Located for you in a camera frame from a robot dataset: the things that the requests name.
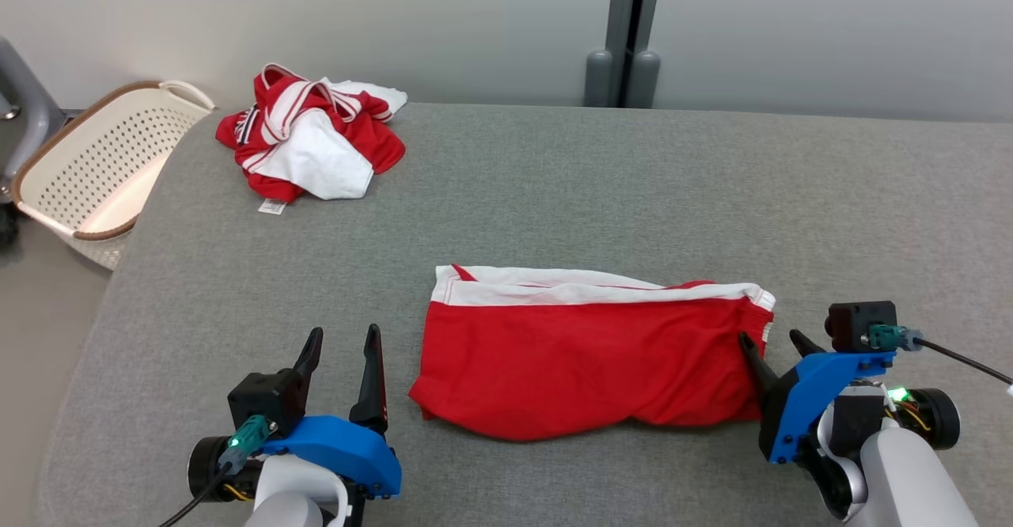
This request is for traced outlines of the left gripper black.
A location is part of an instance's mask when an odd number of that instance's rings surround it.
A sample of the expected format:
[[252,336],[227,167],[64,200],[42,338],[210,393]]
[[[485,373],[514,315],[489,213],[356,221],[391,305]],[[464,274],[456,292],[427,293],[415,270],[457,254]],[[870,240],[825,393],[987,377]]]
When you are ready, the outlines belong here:
[[[323,336],[323,328],[312,329],[293,365],[294,372],[300,377],[300,401],[307,401],[312,375],[320,361]],[[386,434],[389,418],[382,332],[376,323],[372,323],[366,330],[364,359],[364,373],[357,402],[350,408],[350,422],[376,434]],[[229,441],[229,436],[205,437],[196,443],[189,455],[188,487],[193,497],[207,491],[202,502],[252,502],[256,498],[257,483],[263,469],[263,462],[256,458],[247,459],[239,472],[225,476],[218,481],[216,487],[210,488],[212,480],[220,472],[218,458],[226,451]]]

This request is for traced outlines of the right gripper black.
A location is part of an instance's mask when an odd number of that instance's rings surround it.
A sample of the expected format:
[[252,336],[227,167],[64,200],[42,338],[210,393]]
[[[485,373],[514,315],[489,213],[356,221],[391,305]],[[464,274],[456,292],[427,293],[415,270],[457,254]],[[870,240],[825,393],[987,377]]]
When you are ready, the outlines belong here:
[[[739,350],[757,401],[766,402],[780,376],[748,332]],[[826,349],[799,329],[790,342],[801,358]],[[822,412],[799,447],[799,464],[840,522],[959,522],[962,494],[939,459],[958,444],[962,423],[937,388],[901,391],[849,386]]]

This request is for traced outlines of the red shorts with white trim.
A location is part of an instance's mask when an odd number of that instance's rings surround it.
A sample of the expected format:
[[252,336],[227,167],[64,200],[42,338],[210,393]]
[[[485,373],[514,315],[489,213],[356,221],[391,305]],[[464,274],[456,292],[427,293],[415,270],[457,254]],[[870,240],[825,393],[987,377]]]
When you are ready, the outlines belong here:
[[424,418],[512,442],[759,419],[739,336],[764,350],[775,304],[752,282],[441,265],[409,396]]

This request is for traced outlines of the red jersey with white sleeves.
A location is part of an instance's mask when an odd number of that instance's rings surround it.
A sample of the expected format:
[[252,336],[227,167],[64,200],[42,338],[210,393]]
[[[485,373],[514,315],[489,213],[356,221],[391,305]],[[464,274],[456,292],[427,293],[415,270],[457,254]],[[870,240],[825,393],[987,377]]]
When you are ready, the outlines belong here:
[[301,195],[361,199],[372,179],[406,153],[389,126],[408,104],[403,91],[311,81],[279,64],[267,64],[253,89],[253,105],[224,117],[214,136],[233,151],[247,184],[261,198],[286,205]]

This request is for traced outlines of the white perforated laundry basket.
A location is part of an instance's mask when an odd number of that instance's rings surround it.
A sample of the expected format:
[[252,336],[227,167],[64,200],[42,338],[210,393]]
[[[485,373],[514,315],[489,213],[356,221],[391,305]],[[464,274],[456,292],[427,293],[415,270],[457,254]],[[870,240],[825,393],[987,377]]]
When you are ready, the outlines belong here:
[[75,252],[113,271],[169,155],[215,109],[187,82],[124,85],[48,138],[0,182],[0,194]]

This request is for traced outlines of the grey chair leg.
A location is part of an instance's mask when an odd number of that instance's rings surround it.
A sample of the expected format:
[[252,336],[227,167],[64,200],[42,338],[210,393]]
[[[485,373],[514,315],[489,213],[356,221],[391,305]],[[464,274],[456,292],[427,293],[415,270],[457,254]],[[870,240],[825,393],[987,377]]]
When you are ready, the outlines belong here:
[[40,83],[8,37],[0,34],[0,124],[14,124],[13,149],[0,169],[0,205],[13,199],[16,173],[65,126],[66,112]]

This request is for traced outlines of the grey post foot cap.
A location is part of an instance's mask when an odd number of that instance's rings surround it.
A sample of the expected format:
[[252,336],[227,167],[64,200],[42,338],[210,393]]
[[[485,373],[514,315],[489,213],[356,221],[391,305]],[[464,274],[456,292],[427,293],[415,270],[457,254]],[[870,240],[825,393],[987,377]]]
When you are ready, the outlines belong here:
[[586,108],[610,108],[613,55],[609,50],[590,52],[586,57],[585,95]]
[[661,58],[654,51],[636,52],[631,59],[626,106],[651,109],[654,106],[656,83],[661,70]]

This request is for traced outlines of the grey partition post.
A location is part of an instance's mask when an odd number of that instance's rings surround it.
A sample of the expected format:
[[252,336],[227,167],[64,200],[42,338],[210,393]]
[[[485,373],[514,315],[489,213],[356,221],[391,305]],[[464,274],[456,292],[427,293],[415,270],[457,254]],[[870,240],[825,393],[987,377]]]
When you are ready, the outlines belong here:
[[610,108],[626,108],[631,59],[649,50],[658,0],[610,0],[605,50],[613,55]]

